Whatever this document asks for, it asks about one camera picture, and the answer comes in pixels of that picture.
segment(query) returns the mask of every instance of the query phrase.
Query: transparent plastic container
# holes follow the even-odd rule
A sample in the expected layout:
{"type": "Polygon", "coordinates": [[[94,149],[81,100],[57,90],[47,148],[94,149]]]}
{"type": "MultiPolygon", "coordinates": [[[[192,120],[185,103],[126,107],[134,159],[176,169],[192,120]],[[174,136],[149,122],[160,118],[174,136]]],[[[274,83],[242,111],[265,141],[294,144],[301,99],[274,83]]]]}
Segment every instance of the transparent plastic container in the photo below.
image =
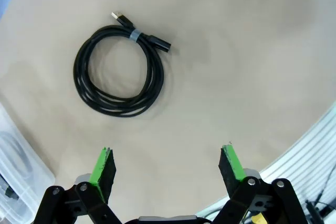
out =
{"type": "Polygon", "coordinates": [[[0,103],[0,222],[34,221],[45,190],[55,177],[28,144],[0,103]],[[5,195],[10,185],[14,197],[5,195]]]}

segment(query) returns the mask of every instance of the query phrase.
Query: usb cable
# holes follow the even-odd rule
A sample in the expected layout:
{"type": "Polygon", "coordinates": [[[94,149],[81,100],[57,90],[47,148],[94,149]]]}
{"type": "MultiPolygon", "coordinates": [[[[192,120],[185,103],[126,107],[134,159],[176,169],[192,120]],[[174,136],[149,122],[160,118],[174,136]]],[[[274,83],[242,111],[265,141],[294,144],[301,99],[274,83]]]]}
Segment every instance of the usb cable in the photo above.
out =
{"type": "Polygon", "coordinates": [[[92,109],[111,116],[127,118],[146,111],[157,99],[163,85],[164,72],[156,49],[168,52],[171,44],[153,35],[146,35],[120,13],[112,16],[121,24],[105,26],[97,30],[79,49],[73,66],[73,75],[79,96],[92,109]],[[89,60],[96,44],[104,38],[120,36],[134,40],[147,59],[145,84],[134,97],[121,98],[108,94],[95,86],[89,77],[89,60]]]}

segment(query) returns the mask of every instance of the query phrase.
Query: metal bolt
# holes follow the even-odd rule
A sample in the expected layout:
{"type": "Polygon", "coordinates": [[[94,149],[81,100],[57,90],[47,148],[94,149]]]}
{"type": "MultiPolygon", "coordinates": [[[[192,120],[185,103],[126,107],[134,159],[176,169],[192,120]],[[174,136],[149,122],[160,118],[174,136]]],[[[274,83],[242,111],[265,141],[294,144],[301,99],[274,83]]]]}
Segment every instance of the metal bolt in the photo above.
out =
{"type": "Polygon", "coordinates": [[[80,190],[81,191],[85,191],[86,189],[88,189],[88,185],[87,184],[83,184],[80,186],[80,190]]]}
{"type": "Polygon", "coordinates": [[[250,186],[254,186],[256,184],[256,181],[252,178],[250,178],[247,182],[250,186]]]}
{"type": "Polygon", "coordinates": [[[53,195],[56,195],[56,194],[58,194],[58,193],[59,193],[59,188],[56,187],[56,188],[52,191],[52,194],[53,194],[53,195]]]}
{"type": "Polygon", "coordinates": [[[277,182],[277,186],[278,186],[278,187],[284,187],[285,184],[284,184],[281,180],[279,180],[279,181],[277,182]]]}

